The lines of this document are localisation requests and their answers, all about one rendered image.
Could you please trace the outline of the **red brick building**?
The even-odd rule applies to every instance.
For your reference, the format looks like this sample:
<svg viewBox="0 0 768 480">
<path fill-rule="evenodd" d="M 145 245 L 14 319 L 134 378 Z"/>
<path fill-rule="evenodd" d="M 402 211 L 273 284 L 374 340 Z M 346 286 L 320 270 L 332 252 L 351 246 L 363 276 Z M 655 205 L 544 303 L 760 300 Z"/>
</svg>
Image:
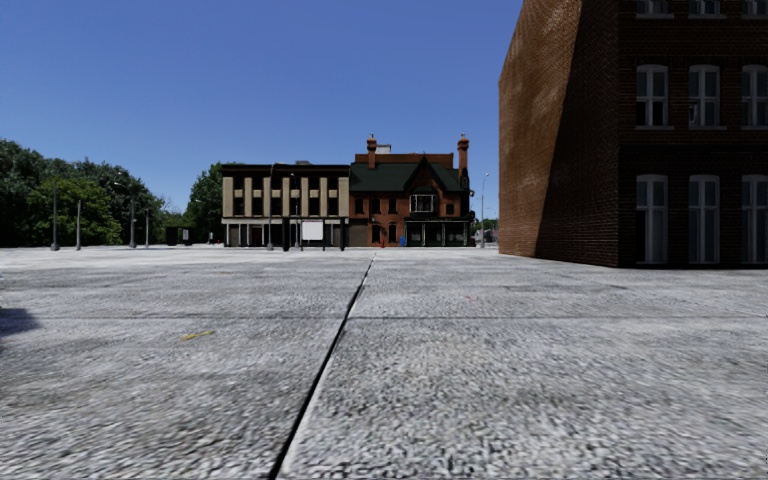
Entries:
<svg viewBox="0 0 768 480">
<path fill-rule="evenodd" d="M 499 250 L 768 269 L 768 0 L 523 0 Z"/>
</svg>

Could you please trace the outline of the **red brick house green roof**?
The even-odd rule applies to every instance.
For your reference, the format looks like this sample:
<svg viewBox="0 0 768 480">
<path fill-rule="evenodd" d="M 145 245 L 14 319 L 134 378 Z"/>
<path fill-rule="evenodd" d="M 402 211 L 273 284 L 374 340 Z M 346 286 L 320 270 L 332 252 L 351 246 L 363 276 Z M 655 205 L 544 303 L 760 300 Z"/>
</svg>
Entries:
<svg viewBox="0 0 768 480">
<path fill-rule="evenodd" d="M 370 136 L 350 166 L 350 244 L 397 247 L 405 236 L 405 247 L 473 246 L 468 149 L 461 136 L 457 154 L 393 154 Z"/>
</svg>

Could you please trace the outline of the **dark and beige concrete building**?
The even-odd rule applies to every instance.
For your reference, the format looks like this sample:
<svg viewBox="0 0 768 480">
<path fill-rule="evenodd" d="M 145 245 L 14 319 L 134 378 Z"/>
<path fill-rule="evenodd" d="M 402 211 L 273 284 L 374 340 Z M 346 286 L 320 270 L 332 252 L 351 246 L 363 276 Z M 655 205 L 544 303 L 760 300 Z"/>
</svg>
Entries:
<svg viewBox="0 0 768 480">
<path fill-rule="evenodd" d="M 264 183 L 270 165 L 231 164 L 222 167 L 222 224 L 231 247 L 268 247 Z M 349 173 L 346 165 L 286 164 L 299 180 L 300 218 L 349 219 Z M 291 180 L 290 215 L 294 217 Z"/>
</svg>

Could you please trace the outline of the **tree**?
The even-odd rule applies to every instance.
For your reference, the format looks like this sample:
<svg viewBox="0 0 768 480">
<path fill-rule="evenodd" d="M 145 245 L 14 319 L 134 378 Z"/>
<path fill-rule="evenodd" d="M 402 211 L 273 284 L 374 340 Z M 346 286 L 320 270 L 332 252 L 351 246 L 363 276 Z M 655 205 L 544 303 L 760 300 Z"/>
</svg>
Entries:
<svg viewBox="0 0 768 480">
<path fill-rule="evenodd" d="M 190 200 L 183 214 L 184 224 L 193 228 L 195 243 L 208 243 L 221 237 L 222 218 L 222 164 L 212 164 L 196 179 Z"/>
</svg>

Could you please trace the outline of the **grey street lamp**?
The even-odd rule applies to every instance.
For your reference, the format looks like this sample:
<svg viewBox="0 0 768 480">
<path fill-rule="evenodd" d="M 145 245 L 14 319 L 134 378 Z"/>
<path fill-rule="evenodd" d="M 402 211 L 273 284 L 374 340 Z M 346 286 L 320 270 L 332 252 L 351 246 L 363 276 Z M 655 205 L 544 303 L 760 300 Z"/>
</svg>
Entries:
<svg viewBox="0 0 768 480">
<path fill-rule="evenodd" d="M 113 184 L 115 186 L 125 189 L 130 196 L 130 220 L 129 220 L 130 238 L 129 238 L 128 246 L 131 249 L 135 249 L 137 247 L 136 239 L 135 239 L 135 192 L 129 185 L 125 183 L 114 181 Z"/>
<path fill-rule="evenodd" d="M 286 218 L 290 215 L 291 177 L 284 163 L 270 166 L 264 183 L 265 211 L 267 223 L 267 245 L 269 250 L 285 245 L 283 232 Z"/>
<path fill-rule="evenodd" d="M 480 226 L 479 226 L 479 232 L 480 232 L 480 248 L 485 248 L 485 184 L 486 180 L 489 177 L 489 172 L 485 172 L 482 180 L 482 187 L 481 187 L 481 210 L 480 210 Z"/>
<path fill-rule="evenodd" d="M 292 189 L 292 199 L 294 201 L 294 244 L 295 248 L 299 249 L 300 245 L 300 206 L 301 206 L 301 197 L 300 197 L 300 188 L 299 188 L 299 180 L 297 178 L 297 174 L 295 172 L 290 174 L 292 183 L 293 183 L 293 189 Z"/>
</svg>

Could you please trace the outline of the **trees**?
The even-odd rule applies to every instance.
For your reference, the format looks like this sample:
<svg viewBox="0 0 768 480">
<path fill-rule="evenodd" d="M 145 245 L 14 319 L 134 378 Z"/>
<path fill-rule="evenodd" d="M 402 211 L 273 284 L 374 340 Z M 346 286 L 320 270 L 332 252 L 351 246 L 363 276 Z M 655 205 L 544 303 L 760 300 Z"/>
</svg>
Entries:
<svg viewBox="0 0 768 480">
<path fill-rule="evenodd" d="M 170 200 L 154 195 L 121 166 L 86 159 L 69 163 L 46 158 L 16 142 L 0 139 L 0 248 L 40 247 L 52 242 L 53 183 L 58 188 L 58 243 L 76 242 L 77 202 L 82 200 L 81 244 L 129 242 L 130 196 L 135 192 L 135 237 L 145 239 L 144 209 L 150 209 L 150 241 L 165 240 L 165 228 L 182 223 Z"/>
</svg>

